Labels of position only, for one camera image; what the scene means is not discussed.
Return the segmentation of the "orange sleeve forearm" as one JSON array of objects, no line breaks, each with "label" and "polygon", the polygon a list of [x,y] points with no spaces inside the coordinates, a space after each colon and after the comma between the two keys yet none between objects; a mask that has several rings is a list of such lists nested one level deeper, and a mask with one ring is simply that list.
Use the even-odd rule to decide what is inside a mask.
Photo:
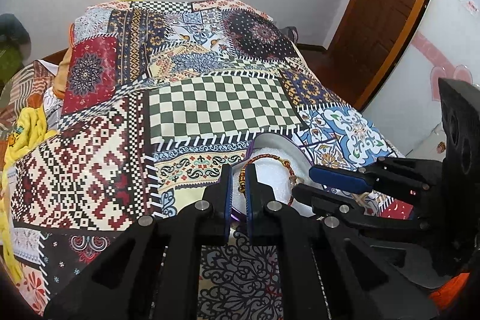
[{"label": "orange sleeve forearm", "polygon": [[429,298],[435,303],[440,312],[444,312],[453,306],[467,284],[469,277],[469,273],[460,273],[429,294]]}]

